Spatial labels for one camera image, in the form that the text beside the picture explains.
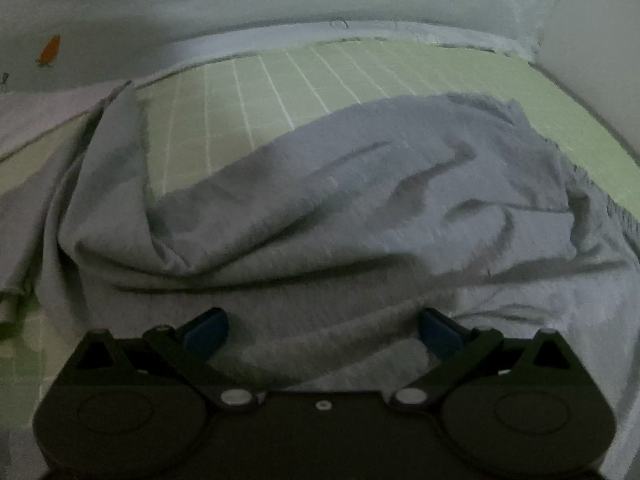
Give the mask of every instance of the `gray fabric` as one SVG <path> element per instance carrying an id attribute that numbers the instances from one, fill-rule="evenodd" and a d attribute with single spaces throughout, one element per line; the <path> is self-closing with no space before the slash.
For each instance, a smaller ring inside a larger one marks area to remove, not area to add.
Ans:
<path id="1" fill-rule="evenodd" d="M 248 386 L 392 390 L 436 364 L 415 338 L 425 306 L 505 336 L 556 328 L 616 411 L 602 470 L 623 477 L 640 444 L 638 225 L 517 103 L 356 105 L 146 205 L 142 131 L 128 87 L 46 208 L 36 293 L 67 337 L 216 305 L 231 330 L 210 363 Z"/>

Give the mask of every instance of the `metal bolt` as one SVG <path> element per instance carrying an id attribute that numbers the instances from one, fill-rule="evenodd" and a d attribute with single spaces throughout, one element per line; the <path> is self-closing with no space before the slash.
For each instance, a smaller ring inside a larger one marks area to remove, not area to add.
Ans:
<path id="1" fill-rule="evenodd" d="M 396 392 L 396 399 L 402 404 L 422 404 L 429 396 L 420 388 L 404 388 Z"/>
<path id="2" fill-rule="evenodd" d="M 316 408 L 321 412 L 328 412 L 333 407 L 330 400 L 318 400 Z"/>
<path id="3" fill-rule="evenodd" d="M 253 400 L 254 396 L 247 390 L 235 388 L 233 390 L 225 390 L 220 395 L 220 399 L 229 406 L 244 406 Z"/>

